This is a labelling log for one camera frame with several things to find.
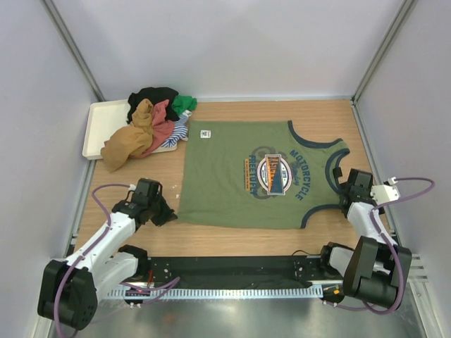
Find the olive green printed tank top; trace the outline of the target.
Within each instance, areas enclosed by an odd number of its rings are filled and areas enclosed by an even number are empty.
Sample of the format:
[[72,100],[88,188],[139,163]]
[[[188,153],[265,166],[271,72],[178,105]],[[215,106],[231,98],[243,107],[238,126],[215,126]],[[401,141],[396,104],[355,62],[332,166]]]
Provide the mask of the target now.
[[301,229],[337,209],[335,171],[350,152],[341,139],[313,142],[291,121],[193,121],[179,219],[196,225]]

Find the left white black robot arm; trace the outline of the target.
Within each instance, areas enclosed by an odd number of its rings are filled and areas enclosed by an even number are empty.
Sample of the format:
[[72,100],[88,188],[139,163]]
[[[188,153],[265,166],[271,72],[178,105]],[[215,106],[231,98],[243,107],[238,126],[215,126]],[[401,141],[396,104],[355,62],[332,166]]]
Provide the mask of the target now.
[[147,251],[125,244],[147,222],[162,226],[177,218],[163,197],[163,186],[141,178],[126,185],[126,197],[105,213],[105,223],[77,251],[53,259],[44,268],[37,313],[53,320],[60,337],[63,327],[75,332],[92,321],[99,302],[128,279],[140,282],[150,272]]

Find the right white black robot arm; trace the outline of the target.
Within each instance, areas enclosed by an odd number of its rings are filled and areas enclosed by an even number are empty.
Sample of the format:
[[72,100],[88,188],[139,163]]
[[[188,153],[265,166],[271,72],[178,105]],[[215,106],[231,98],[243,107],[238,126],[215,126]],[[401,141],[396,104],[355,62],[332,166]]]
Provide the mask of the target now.
[[385,315],[402,302],[412,252],[388,233],[379,211],[400,200],[396,180],[375,185],[373,175],[351,169],[339,185],[339,208],[359,235],[355,248],[328,243],[321,250],[317,268],[324,278],[338,274],[342,283],[323,291],[322,302],[342,308],[345,297],[363,302],[361,309]]

